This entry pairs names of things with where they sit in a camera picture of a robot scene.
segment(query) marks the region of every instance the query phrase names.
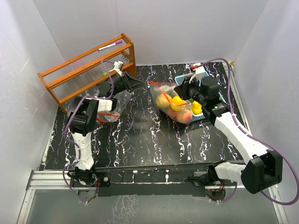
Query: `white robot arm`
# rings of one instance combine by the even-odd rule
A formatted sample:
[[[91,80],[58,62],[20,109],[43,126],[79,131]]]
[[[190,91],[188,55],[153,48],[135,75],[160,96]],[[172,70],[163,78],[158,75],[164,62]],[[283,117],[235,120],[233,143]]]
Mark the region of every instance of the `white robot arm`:
[[[86,99],[98,101],[97,112],[109,112],[113,110],[112,108],[113,101],[110,99],[99,99],[99,98],[86,98]],[[75,145],[76,159],[79,161],[79,163],[76,164],[76,167],[78,167],[81,170],[90,170],[94,164],[93,157],[92,157],[92,147],[91,147],[92,132],[87,132],[86,135],[83,135],[82,133],[72,133],[71,135],[74,141],[79,145],[79,148]]]
[[[270,151],[242,132],[245,127],[237,120],[233,121],[227,104],[220,100],[220,86],[213,77],[185,78],[184,82],[174,90],[184,99],[199,102],[204,116],[220,131],[222,131],[235,148],[240,152],[245,165],[220,161],[209,166],[208,180],[231,180],[242,183],[252,194],[278,184],[282,181],[282,157],[275,151]]]

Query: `plastic bag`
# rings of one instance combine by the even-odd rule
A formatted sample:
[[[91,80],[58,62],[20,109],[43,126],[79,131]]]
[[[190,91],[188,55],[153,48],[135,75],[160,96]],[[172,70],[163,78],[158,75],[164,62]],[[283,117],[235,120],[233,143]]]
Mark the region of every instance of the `plastic bag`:
[[[192,121],[191,103],[182,100],[174,91],[175,83],[149,83],[149,90],[153,98],[154,104],[159,110],[166,113],[171,119],[183,123],[190,124]]]
[[[114,96],[114,98],[117,99],[115,110],[112,112],[98,112],[97,120],[104,123],[117,121],[123,111],[127,108],[132,94],[133,93],[128,92],[127,90],[117,93]]]

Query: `white enclosure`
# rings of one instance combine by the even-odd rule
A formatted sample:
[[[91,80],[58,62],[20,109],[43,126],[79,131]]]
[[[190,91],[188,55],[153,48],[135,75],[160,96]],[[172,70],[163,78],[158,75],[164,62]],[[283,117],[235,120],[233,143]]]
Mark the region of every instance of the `white enclosure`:
[[[37,73],[121,32],[134,41],[139,65],[236,61],[253,134],[299,160],[296,0],[1,0],[0,12],[2,223],[17,220],[57,111]],[[287,168],[279,186],[283,201],[293,198]],[[298,205],[285,209],[296,223]]]
[[[267,0],[34,0],[65,60],[124,32],[136,63],[234,61]]]
[[[0,220],[15,223],[57,103],[37,73],[63,62],[32,1],[0,1]]]
[[[235,78],[253,134],[291,159],[299,172],[299,2],[270,0],[235,62]],[[279,184],[282,201],[295,197],[287,166]],[[285,206],[298,223],[298,203]]]

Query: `black table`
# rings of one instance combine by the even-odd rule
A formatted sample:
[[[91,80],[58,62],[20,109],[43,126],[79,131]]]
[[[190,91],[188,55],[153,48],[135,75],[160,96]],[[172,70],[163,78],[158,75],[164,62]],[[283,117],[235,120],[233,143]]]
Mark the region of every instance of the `black table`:
[[[174,82],[174,77],[190,73],[189,64],[138,66],[138,78],[146,81]],[[205,66],[216,77],[227,101],[227,75],[222,63]],[[232,102],[238,119],[233,93]],[[45,165],[40,170],[63,169],[75,159],[74,146],[63,139],[67,117],[58,109]],[[137,90],[127,109],[114,123],[97,123],[92,134],[96,167],[143,166],[175,163],[242,160],[226,136],[207,120],[180,124],[157,110],[149,86]]]

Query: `purple cable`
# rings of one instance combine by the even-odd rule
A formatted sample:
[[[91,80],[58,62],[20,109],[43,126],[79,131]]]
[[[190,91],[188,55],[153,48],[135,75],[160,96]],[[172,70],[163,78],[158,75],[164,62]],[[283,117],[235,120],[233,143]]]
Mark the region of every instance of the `purple cable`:
[[[238,126],[238,125],[239,125],[239,124],[238,124],[238,120],[237,120],[237,118],[236,118],[236,116],[235,116],[235,114],[234,114],[233,105],[232,105],[232,102],[231,102],[231,99],[230,99],[230,79],[231,79],[231,72],[230,72],[230,66],[229,66],[228,61],[227,61],[226,59],[224,59],[224,58],[216,58],[216,59],[209,60],[209,61],[207,61],[207,62],[205,62],[205,63],[199,65],[199,67],[200,67],[200,66],[204,66],[204,65],[206,65],[206,64],[208,64],[208,63],[210,63],[210,62],[213,62],[213,61],[215,61],[215,60],[222,60],[222,61],[224,61],[224,62],[227,64],[227,66],[228,66],[228,104],[229,104],[230,112],[232,113],[232,118],[233,118],[233,120],[234,120],[234,123]],[[240,130],[241,132],[243,132],[244,134],[247,134],[247,133],[248,133],[247,131],[245,131],[244,129],[242,129],[240,126],[238,126],[238,128],[239,128],[239,130]],[[293,175],[294,175],[294,177],[295,177],[296,184],[297,184],[297,194],[296,194],[295,198],[294,198],[293,200],[291,200],[290,202],[279,202],[279,201],[277,201],[277,200],[271,198],[271,197],[270,197],[269,195],[267,195],[265,192],[261,191],[261,193],[262,193],[266,198],[268,198],[269,200],[271,200],[271,201],[273,201],[273,202],[275,202],[275,203],[277,203],[277,204],[281,204],[281,205],[292,205],[292,204],[296,203],[296,202],[298,201],[298,199],[299,199],[299,178],[298,178],[298,175],[297,175],[297,173],[296,173],[295,167],[292,165],[291,161],[290,161],[290,160],[289,160],[289,159],[288,159],[288,158],[287,158],[287,157],[286,157],[286,156],[285,156],[279,149],[277,149],[276,147],[274,147],[274,146],[268,144],[267,142],[265,142],[265,141],[263,141],[263,140],[260,140],[260,139],[258,139],[258,138],[256,138],[256,137],[254,137],[254,136],[252,136],[252,135],[250,135],[250,134],[248,134],[247,136],[248,136],[249,138],[255,140],[255,141],[258,141],[258,142],[262,143],[262,144],[265,145],[266,147],[271,148],[271,149],[273,149],[274,151],[276,151],[276,152],[277,152],[277,153],[278,153],[278,154],[285,160],[285,162],[286,162],[286,163],[288,164],[288,166],[290,167],[290,169],[291,169],[291,171],[292,171],[292,173],[293,173]]]
[[[228,198],[224,199],[221,202],[227,202],[229,199],[231,199],[235,195],[237,188],[238,188],[238,183],[235,183],[235,188],[234,188],[234,191],[232,192],[232,194]]]
[[[113,62],[110,62],[110,61],[107,61],[107,60],[102,60],[101,63],[103,64],[103,62],[113,63]],[[112,95],[113,95],[114,84],[113,84],[113,80],[112,80],[112,78],[111,78],[110,72],[107,70],[107,68],[105,67],[104,64],[103,64],[103,67],[104,67],[104,69],[106,70],[106,72],[107,72],[107,74],[108,74],[108,76],[109,76],[110,82],[111,82],[111,93],[110,93],[110,95],[109,95],[107,98],[105,98],[105,99],[110,99],[110,98],[112,97]],[[83,199],[82,197],[80,197],[80,196],[77,194],[77,192],[76,192],[76,191],[70,186],[70,184],[67,182],[67,180],[66,180],[66,178],[65,178],[65,171],[66,171],[66,169],[67,169],[68,167],[76,166],[76,165],[79,163],[80,158],[81,158],[80,146],[79,146],[75,141],[73,141],[72,139],[68,138],[68,137],[67,137],[67,133],[68,133],[68,130],[69,130],[69,128],[70,128],[71,122],[73,121],[73,119],[74,119],[74,117],[75,117],[75,115],[76,115],[76,113],[77,113],[79,107],[81,106],[81,104],[83,103],[83,101],[84,101],[87,97],[90,97],[90,98],[97,98],[97,97],[93,97],[93,96],[90,96],[90,95],[86,95],[86,96],[84,96],[84,97],[80,100],[80,102],[78,103],[76,109],[74,110],[73,114],[71,115],[71,117],[70,117],[70,119],[69,119],[69,122],[67,123],[67,125],[66,125],[66,127],[65,127],[65,129],[64,129],[64,139],[65,139],[66,141],[70,142],[70,143],[73,143],[73,144],[79,149],[79,150],[78,150],[78,153],[79,153],[79,155],[78,155],[78,161],[76,161],[76,162],[74,162],[74,163],[72,163],[72,164],[66,165],[66,166],[64,167],[63,171],[62,171],[62,177],[63,177],[63,179],[64,179],[65,184],[66,184],[66,185],[68,186],[68,188],[69,188],[69,189],[70,189],[70,190],[71,190],[71,191],[72,191],[72,192],[73,192],[73,193],[80,199],[80,201],[82,201],[82,202],[84,202],[84,203],[87,203],[87,201],[86,201],[85,199]]]

